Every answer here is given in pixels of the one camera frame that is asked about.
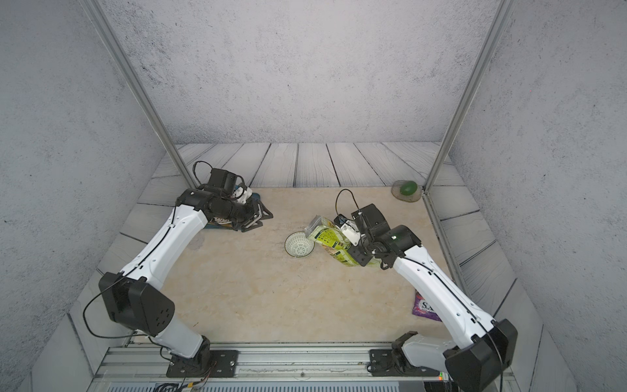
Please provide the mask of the left aluminium frame post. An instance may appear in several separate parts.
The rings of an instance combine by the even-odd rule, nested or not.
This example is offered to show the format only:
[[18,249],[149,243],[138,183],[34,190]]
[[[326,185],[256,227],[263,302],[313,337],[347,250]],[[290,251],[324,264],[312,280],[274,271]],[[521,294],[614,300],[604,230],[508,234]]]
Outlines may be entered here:
[[158,115],[158,112],[156,111],[153,102],[140,81],[137,72],[132,66],[126,52],[123,50],[112,26],[109,24],[101,5],[96,0],[81,0],[80,4],[92,22],[107,52],[109,52],[109,55],[115,65],[122,73],[122,76],[131,90],[132,95],[136,99],[137,104],[140,106],[145,117],[148,119],[150,126],[158,137],[158,140],[161,142],[163,148],[165,148],[165,151],[173,162],[176,170],[181,174],[181,176],[183,176],[189,188],[196,188],[198,182],[187,169],[183,158],[181,158],[178,149],[175,147],[168,130]]

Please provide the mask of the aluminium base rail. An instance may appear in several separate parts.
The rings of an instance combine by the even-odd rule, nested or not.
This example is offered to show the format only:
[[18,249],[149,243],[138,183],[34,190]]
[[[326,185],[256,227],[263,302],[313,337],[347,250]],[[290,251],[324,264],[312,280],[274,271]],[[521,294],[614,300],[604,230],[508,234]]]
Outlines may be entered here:
[[457,391],[445,372],[439,377],[374,377],[367,371],[369,343],[217,343],[212,350],[239,351],[231,378],[167,378],[162,349],[147,344],[110,349],[96,370],[90,391],[248,391],[248,390],[418,390]]

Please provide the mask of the green oats bag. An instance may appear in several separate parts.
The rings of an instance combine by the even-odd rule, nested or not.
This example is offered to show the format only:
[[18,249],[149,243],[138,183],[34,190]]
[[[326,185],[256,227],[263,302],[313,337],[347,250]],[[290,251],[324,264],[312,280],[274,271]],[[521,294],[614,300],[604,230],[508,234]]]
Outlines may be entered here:
[[[306,227],[305,235],[310,240],[320,244],[330,256],[344,266],[360,266],[349,255],[349,249],[353,245],[340,231],[340,227],[348,220],[343,215],[339,215],[335,220],[316,216]],[[367,266],[375,266],[378,261],[373,259]]]

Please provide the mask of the purple Fox's candy bag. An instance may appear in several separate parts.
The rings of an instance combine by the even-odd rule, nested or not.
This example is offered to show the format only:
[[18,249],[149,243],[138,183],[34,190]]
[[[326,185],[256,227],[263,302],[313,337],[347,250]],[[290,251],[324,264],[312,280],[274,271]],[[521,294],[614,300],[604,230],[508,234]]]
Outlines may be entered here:
[[430,319],[436,322],[442,321],[441,318],[439,318],[438,314],[418,291],[416,291],[415,293],[415,300],[411,313],[417,317],[421,317],[424,319]]

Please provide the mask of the teal placemat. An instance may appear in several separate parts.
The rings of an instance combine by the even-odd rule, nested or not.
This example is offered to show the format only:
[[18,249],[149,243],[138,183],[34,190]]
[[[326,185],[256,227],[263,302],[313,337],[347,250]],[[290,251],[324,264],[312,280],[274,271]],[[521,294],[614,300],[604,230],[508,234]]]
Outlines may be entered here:
[[260,200],[258,193],[253,193],[245,205],[237,204],[231,199],[219,196],[217,194],[209,194],[204,212],[209,213],[206,229],[220,228],[234,230],[233,226],[236,222],[250,222],[253,219],[253,200]]

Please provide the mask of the right aluminium frame post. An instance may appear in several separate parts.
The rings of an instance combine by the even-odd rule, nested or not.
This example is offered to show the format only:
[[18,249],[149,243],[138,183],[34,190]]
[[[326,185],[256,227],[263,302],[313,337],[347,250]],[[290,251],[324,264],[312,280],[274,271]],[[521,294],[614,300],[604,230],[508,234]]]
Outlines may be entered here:
[[469,76],[468,82],[463,90],[459,103],[454,111],[451,122],[449,123],[446,132],[443,135],[439,151],[434,160],[434,164],[426,178],[425,185],[423,186],[423,192],[428,193],[430,189],[435,185],[437,177],[444,165],[447,155],[450,153],[452,146],[460,132],[461,125],[467,115],[467,112],[472,104],[472,101],[478,91],[483,75],[488,69],[488,65],[498,45],[501,35],[506,29],[508,20],[512,15],[516,1],[514,0],[502,0],[499,2],[496,14],[492,20],[491,26],[488,30],[486,39],[478,53],[477,59],[473,66],[473,70]]

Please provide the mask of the green toy avocado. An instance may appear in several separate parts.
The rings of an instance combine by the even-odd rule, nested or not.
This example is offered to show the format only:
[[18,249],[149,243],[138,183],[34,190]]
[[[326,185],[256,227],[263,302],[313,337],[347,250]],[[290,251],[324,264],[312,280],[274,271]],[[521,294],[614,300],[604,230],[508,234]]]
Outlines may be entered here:
[[405,181],[399,187],[400,194],[405,197],[413,196],[418,190],[419,187],[415,181]]

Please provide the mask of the white patterned breakfast bowl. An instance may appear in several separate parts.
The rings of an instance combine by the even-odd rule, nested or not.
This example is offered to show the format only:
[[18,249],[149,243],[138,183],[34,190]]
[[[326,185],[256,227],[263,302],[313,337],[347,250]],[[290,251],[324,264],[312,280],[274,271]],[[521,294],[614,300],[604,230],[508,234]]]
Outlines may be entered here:
[[290,234],[284,243],[286,253],[295,258],[310,255],[314,250],[314,246],[315,242],[310,240],[303,231]]

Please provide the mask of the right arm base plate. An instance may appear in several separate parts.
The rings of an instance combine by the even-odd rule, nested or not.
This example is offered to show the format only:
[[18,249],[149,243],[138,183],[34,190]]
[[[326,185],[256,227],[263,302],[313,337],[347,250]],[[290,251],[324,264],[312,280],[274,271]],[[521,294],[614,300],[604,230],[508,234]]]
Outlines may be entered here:
[[440,372],[411,365],[402,351],[382,349],[369,351],[367,371],[374,377],[439,377]]

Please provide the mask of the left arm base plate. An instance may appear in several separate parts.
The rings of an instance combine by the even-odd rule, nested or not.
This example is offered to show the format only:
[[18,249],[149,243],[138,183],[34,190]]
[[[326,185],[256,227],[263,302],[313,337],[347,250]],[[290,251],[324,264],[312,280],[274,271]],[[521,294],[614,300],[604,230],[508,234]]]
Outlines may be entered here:
[[239,351],[200,351],[192,359],[174,355],[166,371],[167,378],[234,377]]

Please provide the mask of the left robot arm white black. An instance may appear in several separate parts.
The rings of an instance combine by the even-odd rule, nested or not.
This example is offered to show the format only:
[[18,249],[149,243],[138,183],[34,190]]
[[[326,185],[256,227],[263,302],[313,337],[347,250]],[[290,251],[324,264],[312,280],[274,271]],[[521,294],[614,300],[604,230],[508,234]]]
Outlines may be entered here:
[[95,297],[103,300],[111,322],[168,349],[173,364],[207,362],[210,341],[178,319],[175,303],[161,290],[201,230],[218,225],[246,233],[273,216],[240,175],[214,168],[206,183],[176,199],[164,225],[132,261],[117,273],[102,275]]

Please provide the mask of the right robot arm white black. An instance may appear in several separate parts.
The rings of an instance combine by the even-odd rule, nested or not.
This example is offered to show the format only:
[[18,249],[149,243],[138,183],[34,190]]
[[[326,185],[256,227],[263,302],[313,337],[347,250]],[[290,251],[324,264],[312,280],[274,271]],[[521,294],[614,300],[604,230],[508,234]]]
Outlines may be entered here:
[[494,319],[443,272],[421,240],[405,225],[395,228],[374,205],[353,212],[359,241],[349,252],[365,265],[380,260],[384,270],[404,277],[449,331],[448,341],[409,332],[392,345],[392,367],[399,373],[428,368],[447,373],[463,391],[484,391],[512,364],[518,331],[511,321]]

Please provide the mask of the aluminium frame post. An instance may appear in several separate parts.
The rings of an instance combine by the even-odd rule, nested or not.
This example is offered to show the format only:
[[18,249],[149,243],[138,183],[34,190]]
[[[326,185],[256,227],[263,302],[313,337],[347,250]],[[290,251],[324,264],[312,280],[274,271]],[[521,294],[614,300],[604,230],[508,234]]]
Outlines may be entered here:
[[488,30],[486,39],[478,53],[477,59],[473,66],[473,70],[469,76],[468,82],[463,90],[459,103],[454,111],[451,122],[449,123],[446,132],[443,135],[439,151],[434,160],[434,164],[426,178],[425,185],[423,186],[423,192],[428,193],[430,189],[435,185],[437,177],[444,165],[447,155],[450,153],[452,146],[460,132],[461,125],[467,115],[467,112],[472,104],[472,101],[478,91],[483,75],[488,69],[488,65],[498,45],[501,35],[506,29],[508,20],[512,15],[516,1],[514,0],[502,0],[499,2],[496,14],[492,20],[491,26]]
[[165,148],[165,151],[173,162],[176,170],[181,174],[181,176],[183,176],[189,188],[196,188],[198,182],[187,169],[183,158],[181,158],[178,149],[175,147],[168,130],[158,115],[158,112],[156,111],[153,102],[140,81],[137,72],[132,66],[126,52],[123,50],[112,26],[109,24],[101,5],[96,0],[81,0],[80,4],[92,22],[107,52],[109,52],[109,55],[115,65],[122,73],[122,76],[131,90],[132,95],[136,99],[137,104],[140,106],[145,117],[148,119],[150,126],[158,137],[158,140],[161,142],[163,148]]

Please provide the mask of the grey stone dish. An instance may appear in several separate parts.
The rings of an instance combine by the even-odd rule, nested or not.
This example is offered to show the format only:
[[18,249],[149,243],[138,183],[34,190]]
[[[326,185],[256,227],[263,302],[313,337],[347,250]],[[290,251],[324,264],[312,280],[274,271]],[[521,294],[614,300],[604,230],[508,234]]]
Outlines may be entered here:
[[410,197],[405,197],[402,196],[399,192],[399,187],[401,186],[401,184],[405,181],[409,181],[409,180],[399,180],[399,181],[395,181],[395,183],[393,183],[392,188],[391,188],[391,194],[398,200],[401,200],[403,202],[406,203],[416,203],[418,201],[421,200],[422,197],[422,192],[423,189],[421,186],[418,185],[419,190],[416,192],[416,194],[414,194],[413,196]]

